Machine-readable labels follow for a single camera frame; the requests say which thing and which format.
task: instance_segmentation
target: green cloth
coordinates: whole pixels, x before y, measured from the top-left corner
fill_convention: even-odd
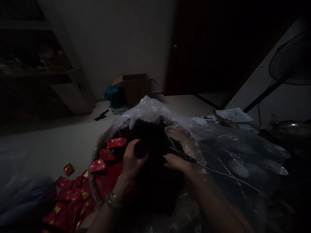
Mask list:
[[[117,109],[113,109],[111,110],[113,115],[117,115],[120,114],[122,115],[123,113],[127,112],[129,110],[129,108],[117,108]]]
[[[127,104],[124,88],[119,84],[108,87],[105,91],[105,98],[110,101],[112,107],[118,108]]]

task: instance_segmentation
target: wooden shelf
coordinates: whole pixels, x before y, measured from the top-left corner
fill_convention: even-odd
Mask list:
[[[16,73],[12,73],[12,74],[0,73],[0,78],[48,76],[48,75],[67,74],[67,72],[68,71],[32,71],[32,72],[16,72]]]
[[[0,20],[0,29],[52,30],[48,21]]]

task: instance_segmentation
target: white wall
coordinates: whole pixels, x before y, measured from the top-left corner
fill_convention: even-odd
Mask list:
[[[147,73],[164,90],[177,0],[38,2],[52,27],[61,20],[97,98],[122,74]]]
[[[268,68],[277,48],[298,35],[304,29],[304,22],[300,18],[289,28],[280,41],[261,62],[242,88],[226,106],[226,109],[235,107],[244,109],[266,90],[273,80],[269,76]],[[271,113],[274,113],[278,120],[306,120],[311,118],[311,86],[282,84],[261,102],[260,112],[262,121],[261,128],[268,126]],[[252,123],[255,126],[259,126],[257,106],[251,109],[248,114],[254,119]]]

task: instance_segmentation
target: bracelet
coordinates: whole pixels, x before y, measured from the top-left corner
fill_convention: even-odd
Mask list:
[[[117,198],[115,194],[113,194],[113,192],[110,193],[116,200],[121,201],[121,198]]]
[[[110,199],[110,193],[106,195],[106,203],[111,209],[121,209],[122,203],[120,201],[113,201]]]

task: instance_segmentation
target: plastic bag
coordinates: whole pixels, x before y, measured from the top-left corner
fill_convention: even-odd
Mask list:
[[[180,140],[184,151],[201,161],[206,167],[241,179],[266,196],[272,195],[279,185],[278,172],[285,159],[290,156],[286,150],[245,130],[236,130],[214,123],[205,126],[199,125],[191,118],[172,112],[163,103],[150,99],[148,96],[145,96],[137,106],[120,116],[103,132],[93,151],[91,162],[98,158],[99,149],[117,130],[127,125],[131,128],[138,118],[144,121],[158,122],[160,117],[164,118],[167,124],[170,125],[167,127],[166,132],[170,134],[171,132],[180,131],[179,136],[182,135],[183,137]],[[217,189],[235,209],[243,214],[256,232],[264,232],[266,223],[264,196],[249,186],[227,176],[207,171],[203,167],[198,170],[200,173],[208,173],[213,177]],[[93,198],[97,205],[101,206],[102,200],[98,190],[96,190],[96,182],[92,178],[90,184]],[[166,217],[162,223],[167,224],[167,222],[171,221],[170,226],[173,226],[173,229],[166,226],[161,228],[159,226],[161,221],[158,219],[156,226],[154,222],[146,222],[145,231],[148,232],[152,229],[153,232],[166,232],[168,229],[180,231],[189,228],[190,222],[195,222],[195,218],[199,218],[200,214],[197,203],[191,198],[188,199],[187,196],[189,195],[186,195],[186,193],[181,194],[181,200],[187,198],[181,205],[183,210],[186,211],[179,210],[179,212],[193,216],[191,221],[180,221],[180,216],[177,217],[178,220],[175,217]],[[199,225],[192,229],[197,232],[198,229],[201,229],[201,227],[198,227],[201,226],[201,223],[204,222],[201,221],[198,223]]]
[[[0,148],[0,226],[41,221],[54,205],[51,178],[21,175],[25,154],[22,144]]]

